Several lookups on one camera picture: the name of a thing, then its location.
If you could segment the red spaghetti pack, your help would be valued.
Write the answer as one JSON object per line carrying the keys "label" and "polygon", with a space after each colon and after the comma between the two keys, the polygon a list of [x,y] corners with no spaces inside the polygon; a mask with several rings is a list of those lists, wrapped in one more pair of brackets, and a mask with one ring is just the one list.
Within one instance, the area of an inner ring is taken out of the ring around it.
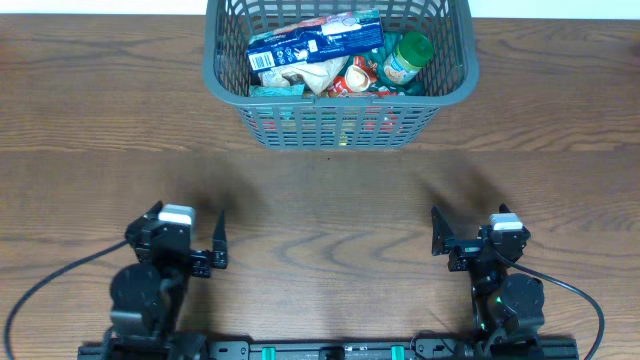
{"label": "red spaghetti pack", "polygon": [[[384,99],[385,97],[397,95],[403,95],[403,92],[390,90],[385,86],[365,92],[347,92],[346,90],[336,91],[335,89],[330,89],[320,93],[321,98],[349,99],[350,102],[352,102],[353,99]],[[355,118],[356,113],[356,109],[345,110],[346,119],[343,121],[343,130],[347,135],[355,133],[355,125],[357,123],[357,119]],[[380,106],[366,106],[359,132],[365,136],[372,136],[375,131],[390,134],[397,125],[398,117],[398,112],[395,110],[382,110]]]}

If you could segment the mint green small packet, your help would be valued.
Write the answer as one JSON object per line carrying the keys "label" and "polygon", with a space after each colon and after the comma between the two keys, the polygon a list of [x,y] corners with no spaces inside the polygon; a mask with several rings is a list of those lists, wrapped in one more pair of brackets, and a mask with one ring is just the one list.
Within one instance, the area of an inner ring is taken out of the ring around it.
{"label": "mint green small packet", "polygon": [[290,96],[302,96],[304,94],[306,85],[296,84],[286,87],[265,87],[259,85],[249,86],[250,97],[290,97]]}

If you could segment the green lid jar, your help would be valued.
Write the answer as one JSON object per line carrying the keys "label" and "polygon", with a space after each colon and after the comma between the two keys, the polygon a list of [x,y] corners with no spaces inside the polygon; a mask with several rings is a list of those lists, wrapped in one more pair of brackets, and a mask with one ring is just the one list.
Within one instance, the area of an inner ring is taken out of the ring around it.
{"label": "green lid jar", "polygon": [[434,53],[433,45],[426,35],[408,32],[387,56],[382,70],[392,83],[406,85],[431,61]]}

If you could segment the green coffee sachet bag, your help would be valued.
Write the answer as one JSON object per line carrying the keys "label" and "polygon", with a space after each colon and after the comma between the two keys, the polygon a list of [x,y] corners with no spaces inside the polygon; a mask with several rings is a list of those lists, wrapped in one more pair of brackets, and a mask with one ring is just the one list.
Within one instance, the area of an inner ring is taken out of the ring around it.
{"label": "green coffee sachet bag", "polygon": [[423,95],[425,85],[416,78],[406,85],[396,85],[387,79],[382,70],[385,59],[402,37],[403,35],[399,33],[385,33],[382,47],[350,56],[333,84],[324,91],[335,89],[336,91],[365,92],[385,86],[390,90],[403,92],[403,95],[397,96]]}

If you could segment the beige paper pouch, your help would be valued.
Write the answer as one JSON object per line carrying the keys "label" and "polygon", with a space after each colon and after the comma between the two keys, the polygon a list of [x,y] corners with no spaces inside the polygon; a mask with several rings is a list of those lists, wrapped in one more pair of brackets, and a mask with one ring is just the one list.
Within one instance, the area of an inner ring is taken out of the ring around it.
{"label": "beige paper pouch", "polygon": [[348,56],[342,56],[318,63],[279,66],[260,73],[259,78],[264,87],[285,88],[305,84],[318,95],[333,84],[348,59]]}

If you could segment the blue Kleenex tissue pack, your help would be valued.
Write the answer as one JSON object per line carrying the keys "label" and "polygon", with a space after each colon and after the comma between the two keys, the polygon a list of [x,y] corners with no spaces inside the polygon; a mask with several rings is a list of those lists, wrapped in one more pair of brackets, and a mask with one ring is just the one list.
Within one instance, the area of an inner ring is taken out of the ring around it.
{"label": "blue Kleenex tissue pack", "polygon": [[255,35],[246,54],[251,70],[260,73],[356,55],[383,45],[379,11],[368,9],[308,19]]}

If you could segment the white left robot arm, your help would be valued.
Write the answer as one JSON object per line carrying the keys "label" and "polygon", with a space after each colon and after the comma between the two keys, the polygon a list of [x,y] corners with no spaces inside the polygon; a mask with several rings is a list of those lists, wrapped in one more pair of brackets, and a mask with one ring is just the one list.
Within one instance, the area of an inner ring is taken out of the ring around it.
{"label": "white left robot arm", "polygon": [[228,266],[225,214],[217,219],[212,246],[193,250],[192,207],[157,202],[124,233],[137,262],[110,284],[112,326],[105,332],[101,359],[207,359],[206,337],[176,330],[193,277],[209,278]]}

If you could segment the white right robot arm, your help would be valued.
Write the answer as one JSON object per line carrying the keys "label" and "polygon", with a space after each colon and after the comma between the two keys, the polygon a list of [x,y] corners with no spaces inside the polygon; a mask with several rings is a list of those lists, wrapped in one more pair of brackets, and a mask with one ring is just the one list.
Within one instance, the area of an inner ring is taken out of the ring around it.
{"label": "white right robot arm", "polygon": [[475,238],[462,240],[440,209],[431,209],[432,254],[447,255],[451,272],[471,280],[474,327],[469,340],[417,334],[409,341],[262,343],[214,342],[212,359],[472,359],[544,356],[538,329],[544,324],[544,287],[530,275],[508,269],[531,237],[520,218],[502,204]]}

